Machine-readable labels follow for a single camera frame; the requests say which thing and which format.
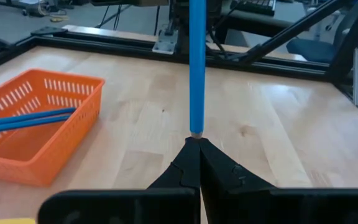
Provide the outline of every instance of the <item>equipment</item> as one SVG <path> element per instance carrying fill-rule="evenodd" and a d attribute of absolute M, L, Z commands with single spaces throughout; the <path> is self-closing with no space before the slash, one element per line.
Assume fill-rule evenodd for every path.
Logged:
<path fill-rule="evenodd" d="M 236 10 L 274 16 L 276 0 L 233 0 L 230 8 Z"/>

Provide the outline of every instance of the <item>black metal bar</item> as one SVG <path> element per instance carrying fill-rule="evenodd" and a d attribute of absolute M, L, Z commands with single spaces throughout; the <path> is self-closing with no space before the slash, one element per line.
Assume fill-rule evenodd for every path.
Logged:
<path fill-rule="evenodd" d="M 109 37 L 105 35 L 96 35 L 96 34 L 82 34 L 77 32 L 61 32 L 53 35 L 54 37 L 63 37 L 76 40 L 87 40 L 93 42 L 102 42 L 107 44 L 121 44 L 121 45 L 130 45 L 134 47 L 144 47 L 150 50 L 153 49 L 155 42 L 145 41 L 145 40 L 135 40 L 135 39 L 126 39 L 120 37 Z"/>
<path fill-rule="evenodd" d="M 216 31 L 215 31 L 215 37 L 219 41 L 219 43 L 224 44 L 226 41 L 227 32 L 229 31 L 229 28 L 227 28 L 226 24 L 220 25 Z"/>
<path fill-rule="evenodd" d="M 346 2 L 347 0 L 326 1 L 319 8 L 317 8 L 317 10 L 300 19 L 297 23 L 284 29 L 262 45 L 255 46 L 254 48 L 250 49 L 248 53 L 244 54 L 240 61 L 243 63 L 252 63 L 257 61 L 258 59 L 275 50 L 277 47 L 283 45 L 285 42 L 288 42 L 290 39 L 296 37 L 298 34 L 305 31 L 305 29 L 329 16 L 337 9 L 345 5 Z"/>
<path fill-rule="evenodd" d="M 327 69 L 326 76 L 339 83 L 346 77 L 353 66 L 354 49 L 358 45 L 358 17 L 355 19 L 350 31 L 345 36 L 340 48 Z"/>
<path fill-rule="evenodd" d="M 344 96 L 346 96 L 350 101 L 353 101 L 352 93 L 348 92 L 343 85 L 333 84 Z"/>
<path fill-rule="evenodd" d="M 128 45 L 130 47 L 142 47 L 152 50 L 155 42 L 147 41 L 147 40 L 135 40 L 135 39 L 125 39 L 120 37 L 110 37 L 105 35 L 96 35 L 96 34 L 82 34 L 78 32 L 61 32 L 53 35 L 54 37 L 63 37 L 69 38 L 73 40 L 88 40 L 93 42 L 102 42 L 107 44 L 121 44 Z M 214 50 L 214 53 L 220 54 L 219 50 Z M 326 71 L 328 68 L 328 64 L 326 63 L 318 63 L 318 62 L 307 62 L 307 61 L 299 61 L 299 60 L 289 60 L 275 57 L 262 57 L 259 62 L 262 63 L 271 63 L 274 65 L 284 65 L 289 67 L 299 67 L 311 70 L 321 70 Z"/>
<path fill-rule="evenodd" d="M 126 57 L 137 57 L 152 60 L 160 60 L 166 62 L 188 64 L 188 55 L 165 55 L 154 53 L 149 49 L 142 47 L 123 46 L 118 44 L 105 44 L 100 42 L 91 42 L 85 40 L 65 39 L 61 37 L 36 37 L 39 45 L 47 47 L 58 47 L 70 50 L 84 50 L 87 52 L 97 52 L 102 54 L 121 55 Z M 240 70 L 254 73 L 264 73 L 268 75 L 277 75 L 282 77 L 303 78 L 308 80 L 316 80 L 326 82 L 324 71 L 312 70 L 306 68 L 295 68 L 284 65 L 272 65 L 267 63 L 254 63 L 246 65 L 238 62 L 227 60 L 215 60 L 209 56 L 206 58 L 206 64 L 209 67 L 225 68 L 231 70 Z"/>
<path fill-rule="evenodd" d="M 8 49 L 0 49 L 0 65 L 35 47 L 34 37 L 28 37 Z"/>

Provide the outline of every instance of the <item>yellow object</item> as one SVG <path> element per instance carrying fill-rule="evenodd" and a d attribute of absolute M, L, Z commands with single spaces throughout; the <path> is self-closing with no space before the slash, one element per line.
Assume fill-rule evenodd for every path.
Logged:
<path fill-rule="evenodd" d="M 50 18 L 50 22 L 61 22 L 66 20 L 68 20 L 67 16 L 53 16 L 52 18 Z"/>
<path fill-rule="evenodd" d="M 35 224 L 35 220 L 31 218 L 12 218 L 0 220 L 0 224 Z"/>

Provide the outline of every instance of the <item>cable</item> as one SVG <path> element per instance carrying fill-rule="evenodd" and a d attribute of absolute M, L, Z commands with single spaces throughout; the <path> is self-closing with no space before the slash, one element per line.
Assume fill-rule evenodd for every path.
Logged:
<path fill-rule="evenodd" d="M 45 11 L 45 10 L 42 8 L 42 3 L 43 3 L 43 0 L 38 0 L 37 9 L 38 9 L 38 13 L 39 13 L 41 16 L 49 16 L 49 17 L 51 17 L 51 19 L 50 19 L 51 22 L 61 22 L 61 21 L 69 20 L 69 17 L 66 16 L 66 15 L 67 15 L 66 10 L 59 9 L 59 13 L 61 13 L 61 14 L 59 14 L 59 13 L 57 13 L 57 14 L 51 14 L 50 12 Z"/>
<path fill-rule="evenodd" d="M 240 5 L 242 1 L 237 2 L 237 4 L 229 11 L 229 13 L 227 13 L 226 15 L 224 15 L 217 23 L 216 25 L 213 27 L 213 31 L 215 31 L 220 25 L 222 25 L 222 23 L 230 16 L 230 14 L 232 14 L 234 12 L 234 10 L 236 10 L 237 6 Z"/>
<path fill-rule="evenodd" d="M 207 22 L 207 31 L 208 31 L 209 36 L 212 38 L 212 41 L 218 46 L 219 50 L 223 53 L 224 58 L 227 58 L 227 53 L 224 50 L 224 48 L 221 45 L 221 43 L 219 42 L 219 40 L 213 34 L 212 25 L 211 25 L 211 23 L 209 21 Z"/>
<path fill-rule="evenodd" d="M 205 44 L 205 50 L 207 53 L 210 53 L 215 59 L 222 60 L 222 58 L 219 56 L 219 54 L 215 53 L 208 44 Z"/>
<path fill-rule="evenodd" d="M 158 17 L 160 15 L 160 6 L 157 6 L 157 13 L 155 15 L 155 25 L 154 25 L 154 35 L 157 34 L 157 27 L 158 27 Z"/>
<path fill-rule="evenodd" d="M 121 14 L 121 7 L 122 7 L 122 4 L 120 4 L 118 6 L 116 20 L 114 21 L 114 27 L 112 28 L 113 30 L 117 30 L 117 28 L 118 28 L 119 15 Z"/>
<path fill-rule="evenodd" d="M 109 11 L 109 8 L 110 8 L 110 6 L 107 6 L 106 12 L 104 12 L 104 16 L 103 16 L 103 19 L 102 19 L 102 21 L 100 22 L 100 24 L 103 24 L 104 19 L 106 18 L 107 12 Z"/>
<path fill-rule="evenodd" d="M 129 9 L 132 5 L 127 5 L 125 6 L 121 11 L 120 13 L 123 13 L 125 10 Z M 113 15 L 111 15 L 110 17 L 108 17 L 104 22 L 98 24 L 95 26 L 95 28 L 101 28 L 103 25 L 105 25 L 106 23 L 110 22 L 112 19 L 116 18 L 119 14 L 118 13 L 115 13 Z"/>

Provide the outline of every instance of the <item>wood grain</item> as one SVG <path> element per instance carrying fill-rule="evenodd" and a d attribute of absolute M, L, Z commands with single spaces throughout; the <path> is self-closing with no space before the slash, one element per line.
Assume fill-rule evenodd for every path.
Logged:
<path fill-rule="evenodd" d="M 71 32 L 77 32 L 82 34 L 95 34 L 95 35 L 102 35 L 108 37 L 120 37 L 125 39 L 133 39 L 133 40 L 146 40 L 150 42 L 156 42 L 158 40 L 157 36 L 153 35 L 145 35 L 145 34 L 135 34 L 130 32 L 122 32 L 116 30 L 107 30 L 107 29 L 97 29 L 92 27 L 82 27 L 82 26 L 73 26 L 73 25 L 66 25 L 63 27 L 64 29 L 68 29 Z M 219 47 L 214 43 L 207 43 L 208 47 L 213 50 L 219 50 Z M 250 48 L 249 47 L 238 47 L 233 45 L 226 45 L 222 44 L 223 48 L 228 52 L 234 53 L 244 53 L 247 52 Z M 266 56 L 268 57 L 275 57 L 287 60 L 297 60 L 305 62 L 307 61 L 302 55 L 298 54 L 284 54 L 278 52 L 270 52 Z"/>
<path fill-rule="evenodd" d="M 0 218 L 65 189 L 143 189 L 189 136 L 187 65 L 36 47 L 0 84 L 29 68 L 105 78 L 102 107 L 50 187 L 0 181 Z M 279 187 L 358 187 L 358 109 L 328 83 L 207 68 L 204 136 Z"/>

